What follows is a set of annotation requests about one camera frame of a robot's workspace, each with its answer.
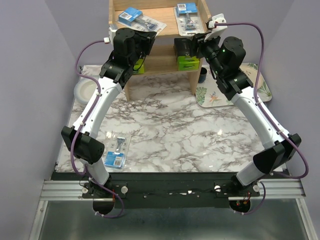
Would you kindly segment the blue razor blister pack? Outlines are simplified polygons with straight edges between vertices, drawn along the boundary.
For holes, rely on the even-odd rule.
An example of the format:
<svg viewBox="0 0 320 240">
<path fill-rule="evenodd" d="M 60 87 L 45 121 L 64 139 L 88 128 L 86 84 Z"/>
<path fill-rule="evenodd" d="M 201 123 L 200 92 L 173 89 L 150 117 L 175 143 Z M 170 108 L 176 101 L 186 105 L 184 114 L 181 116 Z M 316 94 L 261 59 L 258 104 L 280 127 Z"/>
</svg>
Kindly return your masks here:
<svg viewBox="0 0 320 240">
<path fill-rule="evenodd" d="M 156 32 L 157 35 L 167 27 L 165 23 L 144 15 L 141 10 L 133 7 L 128 7 L 121 12 L 117 22 L 134 30 Z"/>
<path fill-rule="evenodd" d="M 131 135 L 124 133 L 114 133 L 109 141 L 104 159 L 104 166 L 107 169 L 117 171 L 123 170 L 129 147 L 131 143 Z"/>
<path fill-rule="evenodd" d="M 195 2 L 178 3 L 173 9 L 180 36 L 187 37 L 204 33 L 203 24 Z"/>
</svg>

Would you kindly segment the black green razor box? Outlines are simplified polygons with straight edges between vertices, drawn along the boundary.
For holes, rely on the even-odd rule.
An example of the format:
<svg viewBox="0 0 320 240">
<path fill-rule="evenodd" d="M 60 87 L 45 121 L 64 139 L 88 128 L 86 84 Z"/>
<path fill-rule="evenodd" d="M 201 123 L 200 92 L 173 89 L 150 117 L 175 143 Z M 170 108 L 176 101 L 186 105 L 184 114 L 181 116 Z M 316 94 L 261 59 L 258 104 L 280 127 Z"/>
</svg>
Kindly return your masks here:
<svg viewBox="0 0 320 240">
<path fill-rule="evenodd" d="M 145 64 L 144 64 L 144 58 L 139 59 L 134 67 L 133 67 L 133 74 L 134 75 L 141 75 L 145 73 Z"/>
<path fill-rule="evenodd" d="M 174 53 L 178 71 L 195 71 L 199 68 L 200 61 L 192 56 L 192 41 L 189 38 L 174 39 Z"/>
</svg>

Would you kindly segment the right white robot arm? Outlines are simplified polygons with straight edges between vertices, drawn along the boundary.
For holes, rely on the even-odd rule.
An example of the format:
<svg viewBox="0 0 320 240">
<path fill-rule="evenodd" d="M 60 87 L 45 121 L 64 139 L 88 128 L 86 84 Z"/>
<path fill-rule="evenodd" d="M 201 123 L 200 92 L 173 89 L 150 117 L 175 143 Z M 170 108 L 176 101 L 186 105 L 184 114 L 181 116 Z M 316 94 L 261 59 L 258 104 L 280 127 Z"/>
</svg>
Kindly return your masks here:
<svg viewBox="0 0 320 240">
<path fill-rule="evenodd" d="M 252 81 L 240 69 L 246 55 L 242 40 L 230 36 L 220 44 L 219 36 L 209 40 L 206 36 L 205 33 L 193 36 L 192 54 L 197 58 L 205 58 L 215 74 L 218 89 L 244 114 L 264 148 L 231 179 L 230 191 L 241 196 L 247 192 L 248 185 L 289 161 L 302 140 L 297 133 L 290 134 L 283 128 L 260 98 L 255 97 Z"/>
</svg>

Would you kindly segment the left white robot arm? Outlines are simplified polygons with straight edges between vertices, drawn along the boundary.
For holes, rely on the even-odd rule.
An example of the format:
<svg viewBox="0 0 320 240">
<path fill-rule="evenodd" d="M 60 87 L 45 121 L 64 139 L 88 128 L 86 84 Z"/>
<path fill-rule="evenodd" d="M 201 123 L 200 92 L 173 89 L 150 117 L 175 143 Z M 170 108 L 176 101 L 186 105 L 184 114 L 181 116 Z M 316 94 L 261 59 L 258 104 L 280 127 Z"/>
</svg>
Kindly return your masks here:
<svg viewBox="0 0 320 240">
<path fill-rule="evenodd" d="M 150 54 L 156 35 L 155 31 L 124 27 L 100 40 L 112 44 L 113 50 L 101 67 L 99 79 L 88 77 L 96 87 L 80 117 L 71 127 L 64 126 L 61 130 L 73 170 L 77 171 L 75 158 L 80 159 L 84 171 L 79 175 L 87 175 L 95 183 L 93 191 L 101 198 L 110 194 L 111 185 L 102 159 L 105 146 L 97 140 L 98 132 L 112 102 L 133 75 L 135 64 Z"/>
</svg>

